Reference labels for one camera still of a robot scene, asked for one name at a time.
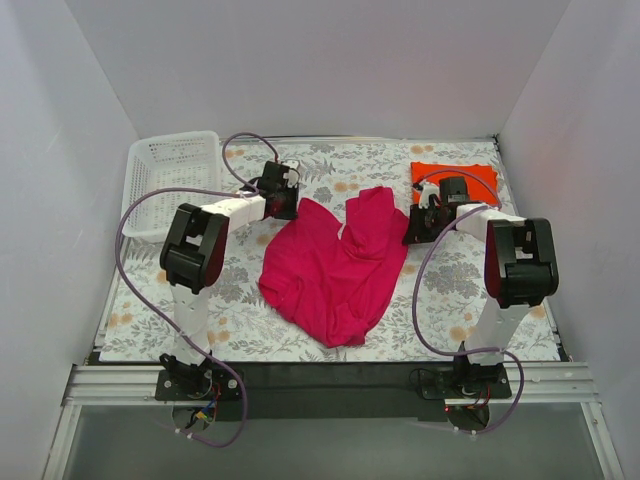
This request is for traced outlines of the magenta t shirt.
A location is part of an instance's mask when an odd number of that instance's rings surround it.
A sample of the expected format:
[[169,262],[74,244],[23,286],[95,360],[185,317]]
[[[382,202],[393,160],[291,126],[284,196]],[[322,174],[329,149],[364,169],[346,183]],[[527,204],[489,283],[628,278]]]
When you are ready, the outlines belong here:
[[364,189],[340,222],[304,198],[267,246],[259,290],[286,321],[328,348],[360,346],[389,306],[408,247],[389,187]]

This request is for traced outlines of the white plastic basket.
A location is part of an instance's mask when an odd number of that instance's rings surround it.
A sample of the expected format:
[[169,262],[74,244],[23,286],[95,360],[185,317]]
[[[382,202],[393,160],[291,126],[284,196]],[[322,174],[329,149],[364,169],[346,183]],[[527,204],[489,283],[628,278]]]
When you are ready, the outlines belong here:
[[[154,136],[129,148],[122,209],[149,192],[182,187],[219,191],[222,160],[219,137],[213,131]],[[123,234],[147,242],[163,242],[179,205],[213,202],[207,195],[167,192],[142,202],[129,216]]]

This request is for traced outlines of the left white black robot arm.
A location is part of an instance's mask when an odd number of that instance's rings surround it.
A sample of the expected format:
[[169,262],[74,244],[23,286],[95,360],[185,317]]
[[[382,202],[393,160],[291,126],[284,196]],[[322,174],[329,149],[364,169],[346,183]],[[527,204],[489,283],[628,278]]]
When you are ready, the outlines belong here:
[[160,363],[168,380],[193,400],[213,387],[208,341],[209,299],[224,263],[229,234],[266,218],[297,217],[301,175],[297,161],[269,161],[263,173],[232,197],[213,204],[178,207],[160,255],[171,287],[178,326],[172,352]]

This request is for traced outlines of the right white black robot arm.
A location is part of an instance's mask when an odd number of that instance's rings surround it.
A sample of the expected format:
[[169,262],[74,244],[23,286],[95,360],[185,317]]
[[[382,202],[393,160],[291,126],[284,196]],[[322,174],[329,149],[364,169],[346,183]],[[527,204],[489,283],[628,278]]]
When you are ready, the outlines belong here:
[[415,381],[426,399],[507,398],[504,361],[515,357],[508,345],[524,318],[558,289],[551,225],[474,200],[466,174],[455,169],[445,174],[435,187],[426,177],[414,182],[419,199],[410,208],[403,242],[434,250],[453,231],[483,242],[488,298],[475,331],[448,353],[450,363],[418,369]]

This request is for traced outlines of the folded orange t shirt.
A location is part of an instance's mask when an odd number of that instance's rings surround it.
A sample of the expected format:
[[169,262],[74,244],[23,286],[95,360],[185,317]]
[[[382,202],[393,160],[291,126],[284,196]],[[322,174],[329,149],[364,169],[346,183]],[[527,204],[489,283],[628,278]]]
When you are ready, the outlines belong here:
[[419,185],[426,181],[434,185],[438,191],[439,183],[445,178],[462,176],[467,184],[472,201],[484,202],[493,207],[499,207],[501,200],[498,195],[497,172],[490,166],[482,165],[444,165],[412,162],[410,167],[411,182]]

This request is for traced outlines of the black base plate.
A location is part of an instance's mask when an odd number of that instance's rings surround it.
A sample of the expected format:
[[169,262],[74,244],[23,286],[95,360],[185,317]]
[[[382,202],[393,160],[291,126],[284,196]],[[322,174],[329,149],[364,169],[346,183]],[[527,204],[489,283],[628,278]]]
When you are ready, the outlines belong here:
[[429,362],[163,361],[155,398],[196,404],[215,400],[223,421],[239,419],[415,418],[443,422],[445,403],[484,404],[512,395],[506,369]]

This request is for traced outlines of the aluminium frame rail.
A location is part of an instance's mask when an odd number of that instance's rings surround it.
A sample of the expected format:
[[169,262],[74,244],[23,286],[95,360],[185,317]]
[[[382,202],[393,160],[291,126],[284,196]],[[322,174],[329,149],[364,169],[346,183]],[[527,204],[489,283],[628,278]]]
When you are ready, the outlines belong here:
[[42,479],[61,479],[84,406],[146,406],[154,399],[159,365],[74,366]]

